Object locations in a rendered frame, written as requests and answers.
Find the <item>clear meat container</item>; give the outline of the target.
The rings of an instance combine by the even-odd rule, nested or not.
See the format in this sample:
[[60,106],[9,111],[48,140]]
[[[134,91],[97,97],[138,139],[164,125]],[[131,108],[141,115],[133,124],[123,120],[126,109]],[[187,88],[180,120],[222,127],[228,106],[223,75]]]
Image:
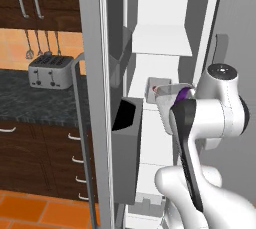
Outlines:
[[154,87],[168,85],[171,83],[169,78],[156,78],[156,77],[149,77],[146,84],[145,89],[145,99],[146,102],[149,104],[155,103],[155,92],[153,90]]

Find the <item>clear vegetable container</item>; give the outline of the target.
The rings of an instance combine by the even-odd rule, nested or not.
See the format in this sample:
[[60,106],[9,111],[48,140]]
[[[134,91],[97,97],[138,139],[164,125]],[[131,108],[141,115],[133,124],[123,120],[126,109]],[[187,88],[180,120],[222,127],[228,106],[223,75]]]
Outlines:
[[195,87],[188,83],[168,84],[165,86],[157,86],[155,88],[155,101],[164,129],[169,135],[172,135],[172,129],[169,122],[169,110],[174,105],[178,92],[184,87],[191,88],[191,99],[193,99],[195,96]]

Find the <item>grey freezer door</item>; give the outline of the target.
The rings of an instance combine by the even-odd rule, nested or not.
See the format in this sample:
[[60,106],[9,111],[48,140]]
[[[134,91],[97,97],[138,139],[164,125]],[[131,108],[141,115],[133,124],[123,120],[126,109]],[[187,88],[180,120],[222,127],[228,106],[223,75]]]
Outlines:
[[96,182],[94,200],[98,229],[127,229],[125,211],[129,204],[114,201],[112,127],[121,99],[135,71],[131,53],[118,88],[110,85],[109,56],[122,53],[123,27],[128,28],[128,0],[79,0],[86,63]]

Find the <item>purple eggplant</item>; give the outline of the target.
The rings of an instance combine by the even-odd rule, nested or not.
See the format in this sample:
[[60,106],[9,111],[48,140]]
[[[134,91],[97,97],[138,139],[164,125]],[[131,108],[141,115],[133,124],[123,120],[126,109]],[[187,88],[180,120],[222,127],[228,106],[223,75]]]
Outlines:
[[175,99],[175,102],[179,102],[185,99],[191,99],[192,98],[192,94],[191,94],[191,88],[190,87],[184,87],[182,88]]

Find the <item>white freezer shelf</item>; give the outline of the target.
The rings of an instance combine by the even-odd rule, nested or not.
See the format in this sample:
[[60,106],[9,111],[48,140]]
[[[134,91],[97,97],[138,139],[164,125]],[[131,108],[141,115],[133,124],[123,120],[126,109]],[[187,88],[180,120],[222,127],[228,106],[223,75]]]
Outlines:
[[141,25],[132,36],[132,52],[168,56],[191,56],[186,30],[181,25]]

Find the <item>white freezer interior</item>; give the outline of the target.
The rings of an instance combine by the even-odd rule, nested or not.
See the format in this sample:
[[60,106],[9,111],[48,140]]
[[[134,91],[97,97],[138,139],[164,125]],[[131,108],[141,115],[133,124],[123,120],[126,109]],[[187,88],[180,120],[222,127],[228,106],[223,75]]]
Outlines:
[[[149,77],[169,78],[171,83],[196,85],[207,53],[217,0],[128,0],[128,27],[181,25],[185,28],[191,56],[138,54],[129,97],[145,97]],[[136,199],[125,211],[128,229],[162,229],[164,199],[156,190],[158,169],[170,166],[172,138],[166,134],[157,106],[145,102],[142,114],[141,156]]]

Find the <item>small grey door bin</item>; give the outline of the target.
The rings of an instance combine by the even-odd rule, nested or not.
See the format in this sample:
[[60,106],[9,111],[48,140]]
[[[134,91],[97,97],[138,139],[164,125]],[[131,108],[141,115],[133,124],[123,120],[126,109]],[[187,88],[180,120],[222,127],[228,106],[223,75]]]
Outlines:
[[132,53],[132,32],[126,26],[123,27],[122,53],[118,58],[109,56],[110,85],[118,88],[123,79],[124,72]]

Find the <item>silver four-slot toaster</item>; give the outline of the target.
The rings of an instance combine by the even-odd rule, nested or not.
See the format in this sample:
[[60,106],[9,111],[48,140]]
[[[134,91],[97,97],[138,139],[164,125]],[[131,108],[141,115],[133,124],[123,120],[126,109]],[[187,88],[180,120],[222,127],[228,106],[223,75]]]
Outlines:
[[40,55],[28,66],[31,87],[63,90],[72,85],[72,56]]

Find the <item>hanging metal utensil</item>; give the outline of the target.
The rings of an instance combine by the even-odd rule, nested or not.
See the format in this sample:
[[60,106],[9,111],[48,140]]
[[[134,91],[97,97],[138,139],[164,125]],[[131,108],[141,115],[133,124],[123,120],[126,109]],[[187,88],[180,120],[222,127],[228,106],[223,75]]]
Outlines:
[[56,43],[57,43],[57,52],[58,55],[61,56],[61,49],[60,49],[60,42],[59,42],[59,36],[58,36],[58,31],[54,31],[55,38],[56,38]]
[[45,30],[44,34],[45,34],[47,48],[48,48],[48,50],[44,52],[44,55],[51,56],[52,55],[52,51],[51,51],[51,48],[50,48],[50,41],[49,41],[48,31]]
[[38,56],[40,56],[40,55],[43,55],[43,51],[42,51],[41,45],[40,45],[38,30],[34,30],[34,33],[35,33],[37,45],[38,45]]

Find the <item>dark wood base cupboard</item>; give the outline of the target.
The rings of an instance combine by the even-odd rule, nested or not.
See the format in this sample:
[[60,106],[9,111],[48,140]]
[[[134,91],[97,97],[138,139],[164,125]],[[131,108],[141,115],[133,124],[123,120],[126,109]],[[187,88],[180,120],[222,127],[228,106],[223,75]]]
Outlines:
[[70,133],[80,137],[74,126],[41,125],[17,121],[0,121],[0,189],[32,193],[57,198],[84,201],[87,186],[75,180],[86,180],[80,141],[68,138]]

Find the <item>hanging metal whisk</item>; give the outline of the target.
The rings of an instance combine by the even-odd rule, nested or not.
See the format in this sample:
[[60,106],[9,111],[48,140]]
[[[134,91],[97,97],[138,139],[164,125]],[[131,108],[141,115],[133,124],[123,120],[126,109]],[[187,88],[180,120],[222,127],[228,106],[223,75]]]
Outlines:
[[25,29],[25,35],[28,43],[28,50],[26,52],[26,59],[32,60],[34,58],[34,51],[32,50],[28,30]]

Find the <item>grey fridge door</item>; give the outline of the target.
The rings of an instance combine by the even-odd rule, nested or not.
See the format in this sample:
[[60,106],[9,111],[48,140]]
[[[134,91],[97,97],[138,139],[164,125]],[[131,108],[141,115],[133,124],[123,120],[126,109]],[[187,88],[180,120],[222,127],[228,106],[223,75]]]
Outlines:
[[223,62],[238,71],[250,121],[241,136],[202,152],[200,161],[219,170],[225,189],[256,205],[256,0],[220,0],[213,34],[229,37]]

